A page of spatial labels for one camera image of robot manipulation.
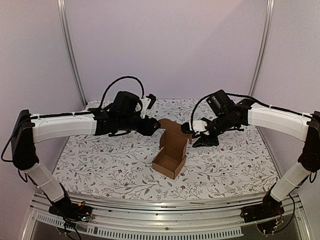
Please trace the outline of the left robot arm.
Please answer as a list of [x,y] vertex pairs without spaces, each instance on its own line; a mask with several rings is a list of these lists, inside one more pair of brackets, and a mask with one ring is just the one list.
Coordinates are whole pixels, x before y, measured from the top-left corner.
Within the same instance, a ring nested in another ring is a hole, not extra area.
[[53,177],[63,142],[72,136],[116,137],[132,131],[151,136],[160,127],[155,118],[147,115],[155,102],[153,94],[139,97],[120,91],[105,107],[56,114],[21,110],[6,144],[11,147],[10,162],[33,181],[63,217],[70,217],[74,205]]

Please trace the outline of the brown cardboard box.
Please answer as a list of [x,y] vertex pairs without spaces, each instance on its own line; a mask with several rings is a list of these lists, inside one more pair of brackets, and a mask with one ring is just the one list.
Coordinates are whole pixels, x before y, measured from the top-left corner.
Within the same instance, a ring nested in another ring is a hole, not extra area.
[[153,169],[175,179],[187,159],[187,145],[192,143],[192,135],[181,131],[181,124],[167,118],[159,120],[160,128],[164,130],[159,141],[159,153],[152,161]]

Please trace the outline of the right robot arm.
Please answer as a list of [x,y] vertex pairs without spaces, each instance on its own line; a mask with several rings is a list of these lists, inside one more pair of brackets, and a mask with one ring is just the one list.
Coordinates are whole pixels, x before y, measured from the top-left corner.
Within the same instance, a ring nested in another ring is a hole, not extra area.
[[218,136],[241,127],[256,127],[277,161],[282,177],[265,196],[259,206],[262,218],[269,218],[278,210],[278,203],[320,169],[320,113],[298,112],[263,103],[249,95],[218,90],[202,98],[214,113],[214,118],[195,120],[187,124],[199,135],[197,146],[218,145]]

